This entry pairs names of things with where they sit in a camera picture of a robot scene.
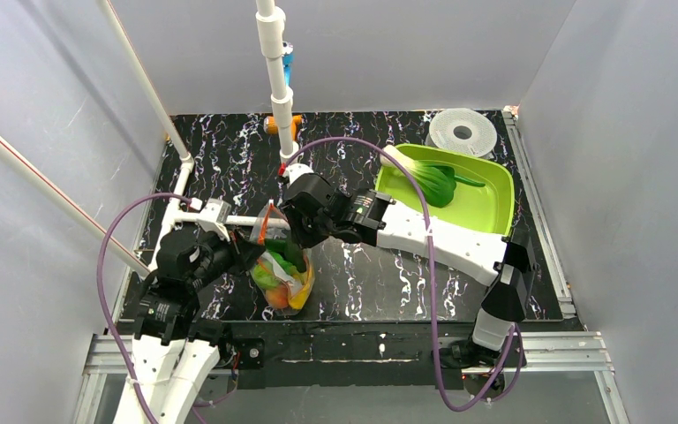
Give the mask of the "clear zip top bag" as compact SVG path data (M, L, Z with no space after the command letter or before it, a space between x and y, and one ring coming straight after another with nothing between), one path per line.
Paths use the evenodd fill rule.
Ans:
M249 240L253 243L259 243L264 246L265 239L293 239L290 235L290 227L287 222L287 218L281 210L279 210L276 205L269 201L266 206L260 211L256 216L254 226L250 230ZM311 251L304 249L305 260L307 268L313 267ZM255 265L249 270L251 276L251 270L256 266L260 265L264 268L271 269L276 277L281 280L280 284L284 284L289 288L290 298L296 292L299 291L303 286L302 279L298 276L297 273L293 275L288 275L285 273L282 268L277 264L276 260L272 255L267 251L258 259ZM274 309L275 313L281 316L292 316L299 314L301 310L296 310L291 307L285 309Z

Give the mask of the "peach toy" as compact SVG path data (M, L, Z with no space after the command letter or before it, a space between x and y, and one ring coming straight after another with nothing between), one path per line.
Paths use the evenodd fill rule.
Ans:
M264 292L265 299L273 309L285 309L290 306L290 291L284 284L278 284L275 288Z

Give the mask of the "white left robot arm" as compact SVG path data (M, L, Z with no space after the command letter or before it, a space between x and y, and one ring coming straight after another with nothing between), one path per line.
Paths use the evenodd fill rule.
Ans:
M126 349L130 369L115 423L185 421L227 344L224 325L200 319L199 293L224 274L246 272L264 251L239 230L162 237Z

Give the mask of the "light green lime toy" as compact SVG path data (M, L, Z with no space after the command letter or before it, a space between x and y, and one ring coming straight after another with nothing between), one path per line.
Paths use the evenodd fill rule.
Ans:
M257 286L264 291L273 290L281 283L281 280L274 275L271 269L264 268L260 265L256 265L251 270L251 276Z

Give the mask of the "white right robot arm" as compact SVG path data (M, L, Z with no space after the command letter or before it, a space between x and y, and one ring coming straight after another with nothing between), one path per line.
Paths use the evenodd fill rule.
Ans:
M302 164L284 171L282 212L303 248L329 238L425 256L457 269L486 288L467 343L470 354L500 351L510 329L525 318L536 259L528 233L500 236L465 229L372 189L347 194Z

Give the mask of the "yellow banana toy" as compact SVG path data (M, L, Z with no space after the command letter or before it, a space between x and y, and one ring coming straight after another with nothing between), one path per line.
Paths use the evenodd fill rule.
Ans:
M296 291L289 299L291 308L301 310L309 298L315 280L315 273L313 267L309 267L305 273L298 274L303 281L303 286L299 291Z

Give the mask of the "green cucumber toy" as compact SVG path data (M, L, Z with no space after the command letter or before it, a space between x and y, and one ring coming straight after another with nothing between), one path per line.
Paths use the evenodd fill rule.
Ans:
M284 258L296 267L298 273L307 271L304 250L292 238L285 241Z

